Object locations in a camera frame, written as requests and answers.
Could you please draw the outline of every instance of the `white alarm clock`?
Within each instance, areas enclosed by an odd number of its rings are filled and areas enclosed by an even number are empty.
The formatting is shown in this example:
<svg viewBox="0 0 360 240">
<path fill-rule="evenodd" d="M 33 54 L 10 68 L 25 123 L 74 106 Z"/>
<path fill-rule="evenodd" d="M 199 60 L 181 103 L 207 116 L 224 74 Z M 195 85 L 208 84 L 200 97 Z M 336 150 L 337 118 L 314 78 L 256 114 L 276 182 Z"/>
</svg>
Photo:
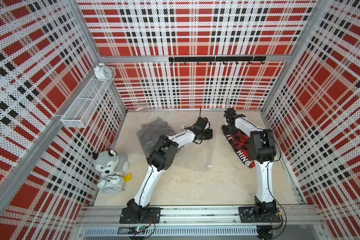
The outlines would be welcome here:
<svg viewBox="0 0 360 240">
<path fill-rule="evenodd" d="M 111 175 L 98 181 L 97 187 L 105 194 L 116 194 L 123 190 L 124 178 L 119 175 Z"/>
<path fill-rule="evenodd" d="M 105 66 L 104 63 L 99 63 L 99 65 L 95 67 L 94 71 L 98 80 L 108 80 L 112 77 L 110 68 Z"/>
</svg>

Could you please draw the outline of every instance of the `wire mesh basket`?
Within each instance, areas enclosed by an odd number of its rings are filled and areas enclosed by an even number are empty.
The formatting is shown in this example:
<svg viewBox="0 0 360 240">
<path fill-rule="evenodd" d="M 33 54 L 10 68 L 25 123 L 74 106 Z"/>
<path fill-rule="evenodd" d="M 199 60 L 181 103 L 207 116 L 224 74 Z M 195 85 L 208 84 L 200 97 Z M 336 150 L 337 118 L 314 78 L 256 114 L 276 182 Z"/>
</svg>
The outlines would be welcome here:
<svg viewBox="0 0 360 240">
<path fill-rule="evenodd" d="M 68 108 L 61 119 L 66 127 L 87 127 L 106 90 L 116 76 L 115 68 L 109 68 L 111 70 L 110 79 L 99 80 L 92 76 L 85 88 Z"/>
</svg>

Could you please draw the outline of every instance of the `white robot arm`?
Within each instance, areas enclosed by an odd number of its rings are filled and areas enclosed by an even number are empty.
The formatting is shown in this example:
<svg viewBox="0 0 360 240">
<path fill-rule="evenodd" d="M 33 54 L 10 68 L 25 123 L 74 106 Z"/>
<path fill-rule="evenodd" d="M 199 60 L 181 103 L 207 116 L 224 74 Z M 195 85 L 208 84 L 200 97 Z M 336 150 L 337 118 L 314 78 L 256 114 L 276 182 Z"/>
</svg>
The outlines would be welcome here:
<svg viewBox="0 0 360 240">
<path fill-rule="evenodd" d="M 265 219 L 277 211 L 272 189 L 272 165 L 276 155 L 276 143 L 271 129 L 262 129 L 236 114 L 233 108 L 226 109 L 226 120 L 222 126 L 225 136 L 235 134 L 238 129 L 250 137 L 250 156 L 255 161 L 257 192 L 254 214 L 258 219 Z"/>
<path fill-rule="evenodd" d="M 208 119 L 199 117 L 195 124 L 179 134 L 169 137 L 160 136 L 147 158 L 149 164 L 147 175 L 135 197 L 129 200 L 127 208 L 123 209 L 122 218 L 125 216 L 127 221 L 133 219 L 134 222 L 143 222 L 147 218 L 146 212 L 154 189 L 161 175 L 172 165 L 178 149 L 196 140 L 212 139 L 212 135 Z"/>
<path fill-rule="evenodd" d="M 196 134 L 189 129 L 185 131 L 169 136 L 168 139 L 172 142 L 176 142 L 178 144 L 177 149 L 181 148 L 187 143 L 191 143 L 195 141 Z M 166 169 L 161 169 L 160 171 L 153 164 L 150 164 L 147 175 L 141 185 L 139 191 L 135 195 L 134 202 L 144 208 L 151 201 L 152 193 L 161 177 L 161 175 L 166 171 Z"/>
</svg>

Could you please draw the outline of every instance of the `gray towel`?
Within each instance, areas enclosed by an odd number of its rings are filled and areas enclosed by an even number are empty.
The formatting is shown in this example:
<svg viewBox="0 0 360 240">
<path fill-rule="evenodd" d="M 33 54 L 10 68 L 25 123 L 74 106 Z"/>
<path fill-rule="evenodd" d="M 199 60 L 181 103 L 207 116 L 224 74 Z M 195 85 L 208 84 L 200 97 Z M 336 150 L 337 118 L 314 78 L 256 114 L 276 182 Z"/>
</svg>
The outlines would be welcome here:
<svg viewBox="0 0 360 240">
<path fill-rule="evenodd" d="M 139 138 L 141 147 L 143 148 L 146 157 L 149 157 L 156 141 L 161 135 L 175 135 L 175 131 L 168 125 L 168 122 L 165 122 L 159 117 L 148 124 L 142 124 L 141 128 L 141 130 L 136 132 L 136 135 Z"/>
</svg>

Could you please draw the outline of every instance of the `ventilation grille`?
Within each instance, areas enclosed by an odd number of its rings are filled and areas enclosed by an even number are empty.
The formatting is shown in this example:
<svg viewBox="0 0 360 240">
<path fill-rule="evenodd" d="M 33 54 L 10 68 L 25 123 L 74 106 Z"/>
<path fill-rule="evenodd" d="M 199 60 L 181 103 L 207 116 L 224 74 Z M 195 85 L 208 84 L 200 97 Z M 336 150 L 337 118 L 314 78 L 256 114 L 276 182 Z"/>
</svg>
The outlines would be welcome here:
<svg viewBox="0 0 360 240">
<path fill-rule="evenodd" d="M 87 237 L 127 236 L 123 227 L 90 227 L 87 228 Z M 145 231 L 145 236 L 150 235 L 154 228 Z M 156 226 L 152 236 L 233 236 L 233 235 L 257 235 L 256 226 Z"/>
</svg>

